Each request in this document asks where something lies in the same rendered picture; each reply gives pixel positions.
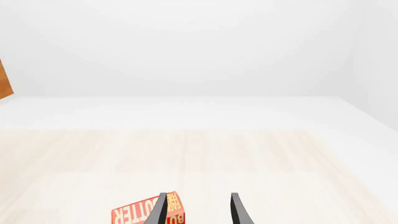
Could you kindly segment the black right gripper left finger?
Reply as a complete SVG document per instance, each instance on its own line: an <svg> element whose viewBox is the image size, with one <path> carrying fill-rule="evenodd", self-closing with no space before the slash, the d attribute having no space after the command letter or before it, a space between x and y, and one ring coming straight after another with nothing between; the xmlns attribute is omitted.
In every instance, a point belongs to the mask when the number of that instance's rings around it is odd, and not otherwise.
<svg viewBox="0 0 398 224"><path fill-rule="evenodd" d="M167 194L162 192L144 224L165 224L167 217Z"/></svg>

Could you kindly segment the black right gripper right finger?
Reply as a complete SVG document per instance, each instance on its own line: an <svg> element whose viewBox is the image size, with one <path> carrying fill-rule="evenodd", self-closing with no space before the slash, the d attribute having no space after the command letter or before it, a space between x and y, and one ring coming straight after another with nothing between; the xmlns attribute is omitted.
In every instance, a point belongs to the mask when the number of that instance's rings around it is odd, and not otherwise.
<svg viewBox="0 0 398 224"><path fill-rule="evenodd" d="M230 209L233 224L254 224L238 193L231 194Z"/></svg>

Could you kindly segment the red butter box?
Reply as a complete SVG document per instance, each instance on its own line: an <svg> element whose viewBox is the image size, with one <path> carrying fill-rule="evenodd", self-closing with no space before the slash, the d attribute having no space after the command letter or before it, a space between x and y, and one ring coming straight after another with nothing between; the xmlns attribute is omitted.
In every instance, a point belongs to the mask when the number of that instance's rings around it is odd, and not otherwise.
<svg viewBox="0 0 398 224"><path fill-rule="evenodd" d="M111 212L112 224L149 224L147 218L153 211L159 196L148 198L130 205L115 208ZM154 224L186 224L185 210L177 192L167 193L167 213L164 223Z"/></svg>

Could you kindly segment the wooden cabinet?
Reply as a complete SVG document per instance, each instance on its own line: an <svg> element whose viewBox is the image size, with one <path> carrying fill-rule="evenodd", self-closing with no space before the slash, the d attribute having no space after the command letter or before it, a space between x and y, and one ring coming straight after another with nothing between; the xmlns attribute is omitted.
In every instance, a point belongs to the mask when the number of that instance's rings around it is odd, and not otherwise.
<svg viewBox="0 0 398 224"><path fill-rule="evenodd" d="M13 94L10 81L0 59L0 100Z"/></svg>

